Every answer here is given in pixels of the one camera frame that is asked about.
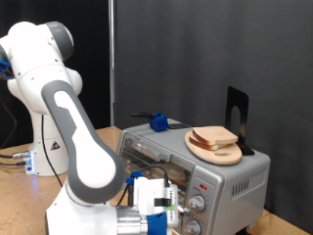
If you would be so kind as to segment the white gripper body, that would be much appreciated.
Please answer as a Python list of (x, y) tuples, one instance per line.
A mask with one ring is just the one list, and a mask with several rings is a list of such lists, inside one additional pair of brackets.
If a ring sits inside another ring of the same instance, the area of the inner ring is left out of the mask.
[(133, 200), (140, 214), (154, 215), (165, 212), (166, 227), (178, 226), (178, 187), (169, 180), (148, 179), (144, 176), (135, 178)]

